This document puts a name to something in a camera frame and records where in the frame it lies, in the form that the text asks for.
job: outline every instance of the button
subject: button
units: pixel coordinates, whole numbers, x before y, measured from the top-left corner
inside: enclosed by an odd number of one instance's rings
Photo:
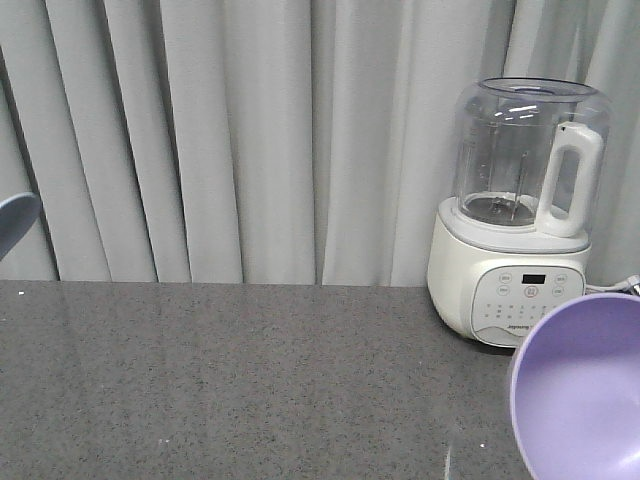
[[[524,289],[524,296],[527,298],[533,298],[538,294],[538,287],[535,285],[529,285]]]

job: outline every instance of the blender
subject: blender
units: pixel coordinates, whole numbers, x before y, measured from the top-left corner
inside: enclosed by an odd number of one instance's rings
[[[584,294],[609,100],[578,83],[491,78],[457,112],[454,195],[438,207],[427,285],[458,333],[517,347]]]

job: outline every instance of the digital display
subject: digital display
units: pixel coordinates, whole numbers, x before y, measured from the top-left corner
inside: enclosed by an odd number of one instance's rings
[[[522,283],[526,283],[529,285],[542,285],[545,278],[547,278],[546,275],[524,274],[522,276]]]

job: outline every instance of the power cord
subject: power cord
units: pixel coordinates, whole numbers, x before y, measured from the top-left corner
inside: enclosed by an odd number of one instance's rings
[[[640,297],[640,275],[631,275],[625,280],[608,287],[587,285],[587,294],[600,292],[623,292]]]

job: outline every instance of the bowl rim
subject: bowl rim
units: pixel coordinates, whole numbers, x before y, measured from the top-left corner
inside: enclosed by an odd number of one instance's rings
[[[522,439],[520,435],[520,428],[517,421],[517,414],[515,408],[515,397],[516,397],[516,384],[520,374],[520,368],[522,366],[522,361],[525,356],[525,352],[529,348],[529,345],[535,338],[536,334],[545,327],[545,325],[550,321],[551,318],[557,316],[559,313],[573,308],[575,305],[591,302],[602,299],[619,299],[619,300],[627,300],[633,303],[637,303],[640,306],[640,297],[636,297],[633,295],[618,293],[618,292],[601,292],[601,293],[593,293],[588,295],[583,295],[581,297],[574,298],[573,300],[569,300],[557,308],[551,310],[547,313],[542,319],[531,329],[531,331],[527,334],[524,341],[520,344],[518,348],[516,348],[513,353],[511,365],[509,368],[509,416],[511,420],[511,427],[513,429],[513,434],[516,438],[516,443],[518,445],[518,450],[520,451],[520,455],[529,470],[529,473],[535,480],[540,480],[540,477],[536,473],[533,465],[527,455],[527,452],[522,444]]]

